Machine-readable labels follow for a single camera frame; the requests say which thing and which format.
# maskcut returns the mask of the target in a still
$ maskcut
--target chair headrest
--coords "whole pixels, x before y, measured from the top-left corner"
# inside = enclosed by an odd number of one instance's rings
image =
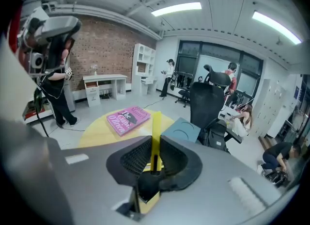
[[[214,85],[217,85],[219,87],[226,87],[231,84],[231,78],[226,73],[215,72],[208,64],[205,64],[203,68],[209,72],[209,81],[212,82]]]

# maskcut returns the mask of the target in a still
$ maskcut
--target gray cabinet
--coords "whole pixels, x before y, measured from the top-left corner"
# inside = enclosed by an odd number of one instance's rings
[[[250,135],[264,137],[275,121],[282,106],[285,90],[272,80],[264,80],[255,107]]]

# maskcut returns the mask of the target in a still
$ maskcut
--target blue jeans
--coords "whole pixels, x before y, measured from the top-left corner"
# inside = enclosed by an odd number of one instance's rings
[[[276,157],[268,152],[263,153],[263,160],[265,161],[265,164],[262,164],[263,169],[272,169],[275,171],[275,169],[279,166],[279,162]]]

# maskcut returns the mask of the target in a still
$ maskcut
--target pink book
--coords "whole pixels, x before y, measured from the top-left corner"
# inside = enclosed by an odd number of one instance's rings
[[[114,130],[122,136],[150,117],[150,113],[147,113],[138,106],[134,106],[108,115],[107,120]]]

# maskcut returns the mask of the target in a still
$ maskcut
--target camera lens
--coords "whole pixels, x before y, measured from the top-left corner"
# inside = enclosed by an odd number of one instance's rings
[[[42,64],[42,59],[41,59],[41,58],[37,58],[37,59],[35,60],[35,65],[39,66],[39,65],[41,65],[41,64]]]

